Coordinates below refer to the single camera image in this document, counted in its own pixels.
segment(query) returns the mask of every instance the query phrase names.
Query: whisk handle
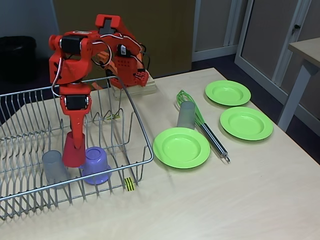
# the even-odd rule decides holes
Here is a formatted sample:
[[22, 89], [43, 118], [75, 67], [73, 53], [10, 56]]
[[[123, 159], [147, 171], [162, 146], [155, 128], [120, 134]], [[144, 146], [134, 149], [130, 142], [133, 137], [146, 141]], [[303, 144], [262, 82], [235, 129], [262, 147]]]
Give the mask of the whisk handle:
[[216, 152], [219, 154], [220, 158], [227, 157], [228, 156], [227, 150], [224, 148], [224, 146], [218, 140], [216, 135], [211, 131], [209, 126], [206, 123], [203, 123], [199, 127], [203, 131], [206, 139], [209, 141], [209, 143], [214, 147]]

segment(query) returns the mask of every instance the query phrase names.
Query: yellow striped tag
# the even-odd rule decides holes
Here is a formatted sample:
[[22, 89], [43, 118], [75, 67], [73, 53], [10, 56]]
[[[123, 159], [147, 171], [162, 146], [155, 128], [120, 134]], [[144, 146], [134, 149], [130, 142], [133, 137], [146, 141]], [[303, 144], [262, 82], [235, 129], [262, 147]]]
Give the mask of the yellow striped tag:
[[131, 177], [125, 178], [124, 181], [125, 181], [126, 189], [128, 191], [134, 191], [135, 190], [134, 183], [132, 182]]

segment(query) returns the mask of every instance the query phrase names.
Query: robotic arm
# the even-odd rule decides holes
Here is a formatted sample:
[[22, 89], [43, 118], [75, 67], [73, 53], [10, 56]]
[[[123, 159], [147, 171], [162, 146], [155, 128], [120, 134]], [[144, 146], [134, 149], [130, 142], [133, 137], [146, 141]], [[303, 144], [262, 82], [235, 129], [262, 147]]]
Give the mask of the robotic arm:
[[[122, 79], [126, 87], [144, 87], [149, 78], [141, 61], [142, 47], [119, 16], [99, 14], [95, 25], [98, 30], [70, 31], [49, 38], [49, 46], [54, 51], [49, 59], [51, 90], [60, 97], [63, 113], [70, 117], [76, 150], [84, 149], [83, 122], [92, 104], [91, 89], [81, 80], [91, 72], [93, 62], [102, 68], [113, 64], [113, 72]], [[108, 56], [108, 59], [103, 63], [93, 61], [92, 57], [98, 54]], [[80, 56], [80, 59], [72, 59], [72, 56]], [[122, 88], [116, 78], [112, 78], [110, 83]], [[60, 85], [59, 94], [54, 92], [56, 84]], [[73, 162], [67, 167], [79, 167], [84, 158], [83, 153], [83, 160]]]

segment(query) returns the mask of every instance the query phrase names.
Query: green whisk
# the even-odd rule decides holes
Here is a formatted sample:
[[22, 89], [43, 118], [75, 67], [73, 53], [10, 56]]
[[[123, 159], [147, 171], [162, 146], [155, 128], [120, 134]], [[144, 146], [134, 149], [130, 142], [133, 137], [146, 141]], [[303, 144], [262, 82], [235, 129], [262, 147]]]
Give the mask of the green whisk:
[[178, 106], [180, 107], [181, 103], [185, 101], [193, 102], [195, 105], [195, 124], [202, 130], [205, 137], [208, 139], [208, 141], [211, 143], [211, 145], [214, 147], [220, 158], [224, 158], [228, 163], [230, 163], [230, 159], [228, 157], [228, 152], [224, 148], [224, 146], [220, 143], [220, 141], [217, 139], [217, 137], [214, 135], [214, 133], [211, 131], [209, 126], [205, 123], [204, 117], [202, 116], [195, 100], [185, 91], [181, 90], [176, 95], [176, 102]]

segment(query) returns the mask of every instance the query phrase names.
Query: wire dish rack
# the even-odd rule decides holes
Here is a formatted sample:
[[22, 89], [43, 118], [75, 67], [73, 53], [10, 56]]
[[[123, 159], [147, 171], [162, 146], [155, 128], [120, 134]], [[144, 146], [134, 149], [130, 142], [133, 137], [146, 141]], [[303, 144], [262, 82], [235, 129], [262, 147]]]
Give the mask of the wire dish rack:
[[[109, 78], [85, 82], [105, 81], [108, 85]], [[77, 198], [85, 201], [88, 195], [112, 193], [115, 188], [126, 191], [127, 178], [139, 185], [144, 164], [151, 162], [154, 154], [135, 104], [123, 82], [119, 82], [123, 86], [120, 94], [127, 98], [116, 100], [110, 87], [92, 91], [91, 111], [83, 123], [86, 148], [105, 149], [111, 169], [82, 176], [80, 169], [69, 168], [71, 179], [52, 185], [47, 185], [42, 155], [49, 150], [62, 153], [70, 131], [70, 121], [61, 111], [59, 98], [52, 94], [51, 87], [0, 95], [1, 220], [57, 208], [66, 201], [72, 204]], [[111, 177], [103, 184], [83, 181], [106, 173]]]

